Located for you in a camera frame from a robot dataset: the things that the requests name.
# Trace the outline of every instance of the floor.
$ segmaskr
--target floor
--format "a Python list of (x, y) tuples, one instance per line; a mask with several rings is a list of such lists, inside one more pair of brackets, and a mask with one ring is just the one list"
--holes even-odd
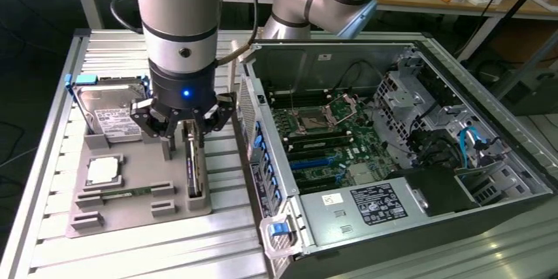
[[(111, 0), (97, 1), (103, 8), (107, 28), (119, 28), (109, 11)], [(0, 8), (9, 9), (0, 12), (0, 82), (5, 83), (0, 88), (0, 164), (39, 144), (73, 33), (77, 28), (87, 27), (79, 0), (23, 0), (23, 3), (27, 7), (18, 0), (0, 0)], [(138, 20), (134, 3), (123, 3), (122, 11), (126, 12), (125, 18)], [(226, 3), (221, 28), (250, 29), (250, 12), (250, 4)], [(258, 22), (263, 26), (270, 5), (262, 5), (259, 12)], [(476, 21), (468, 23), (466, 19), (472, 18), (457, 21), (456, 16), (442, 18), (430, 14), (381, 12), (366, 31), (425, 31), (453, 52), (472, 32), (464, 25), (476, 24)], [(21, 132), (5, 122), (25, 129), (21, 140)], [(0, 252), (5, 251), (33, 161), (34, 152), (0, 167)]]

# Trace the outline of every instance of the screw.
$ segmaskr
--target screw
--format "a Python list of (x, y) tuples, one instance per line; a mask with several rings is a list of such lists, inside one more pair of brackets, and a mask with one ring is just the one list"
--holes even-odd
[(183, 58), (189, 58), (193, 54), (193, 51), (189, 48), (183, 48), (178, 51), (178, 53)]

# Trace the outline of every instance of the motherboard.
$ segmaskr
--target motherboard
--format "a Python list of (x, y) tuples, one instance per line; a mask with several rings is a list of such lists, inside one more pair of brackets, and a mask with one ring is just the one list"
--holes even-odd
[(374, 131), (366, 103), (349, 93), (322, 96), (277, 95), (271, 100), (302, 194), (382, 181), (398, 169)]

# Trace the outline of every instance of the hard drive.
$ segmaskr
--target hard drive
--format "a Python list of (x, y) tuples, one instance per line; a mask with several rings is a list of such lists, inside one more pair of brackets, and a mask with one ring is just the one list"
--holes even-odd
[(99, 78), (83, 74), (73, 84), (73, 95), (86, 118), (91, 134), (105, 134), (107, 141), (142, 139), (142, 129), (130, 117), (130, 103), (147, 99), (147, 77)]

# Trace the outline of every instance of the warning label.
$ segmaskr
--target warning label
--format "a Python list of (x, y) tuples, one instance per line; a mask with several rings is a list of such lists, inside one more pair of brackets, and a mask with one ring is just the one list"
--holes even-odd
[(408, 217), (390, 183), (354, 189), (352, 195), (368, 225)]
[(95, 116), (107, 138), (142, 134), (141, 127), (130, 117), (130, 109), (99, 109)]

